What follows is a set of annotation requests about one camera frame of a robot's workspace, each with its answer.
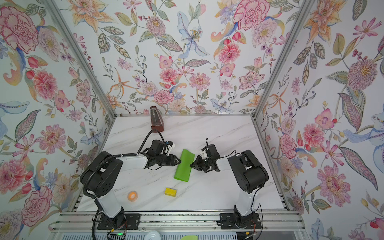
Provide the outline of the green square paper sheet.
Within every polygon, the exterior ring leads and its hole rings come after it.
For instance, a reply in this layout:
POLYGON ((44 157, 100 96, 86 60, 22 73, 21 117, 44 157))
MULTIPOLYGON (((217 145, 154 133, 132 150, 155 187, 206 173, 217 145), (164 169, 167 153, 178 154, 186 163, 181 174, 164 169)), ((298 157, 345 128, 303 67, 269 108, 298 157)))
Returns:
POLYGON ((195 154, 191 153, 187 149, 183 149, 182 155, 180 157, 181 163, 178 165, 177 170, 174 175, 174 179, 188 182, 191 174, 191 164, 195 160, 195 154))

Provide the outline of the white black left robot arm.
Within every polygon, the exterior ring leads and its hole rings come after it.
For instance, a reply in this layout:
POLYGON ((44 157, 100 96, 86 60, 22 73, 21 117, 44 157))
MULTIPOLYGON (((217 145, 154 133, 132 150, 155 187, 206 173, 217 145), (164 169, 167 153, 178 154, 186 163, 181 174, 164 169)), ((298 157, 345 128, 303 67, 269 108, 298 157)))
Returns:
POLYGON ((114 193, 119 174, 129 170, 149 169, 155 165, 175 167, 181 164, 182 161, 170 153, 173 146, 173 142, 154 140, 149 148, 138 153, 99 153, 80 177, 83 195, 91 198, 106 218, 121 222, 125 210, 114 193))

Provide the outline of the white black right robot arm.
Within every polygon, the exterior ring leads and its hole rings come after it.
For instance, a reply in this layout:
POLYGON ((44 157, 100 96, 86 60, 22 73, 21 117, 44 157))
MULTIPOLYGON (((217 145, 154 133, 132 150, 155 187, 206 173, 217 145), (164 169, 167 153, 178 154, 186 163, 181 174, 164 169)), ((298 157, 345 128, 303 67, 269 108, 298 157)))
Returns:
POLYGON ((220 156, 215 145, 207 145, 190 167, 204 173, 231 170, 241 189, 234 217, 239 224, 252 220, 256 195, 269 180, 269 174, 251 150, 220 156))

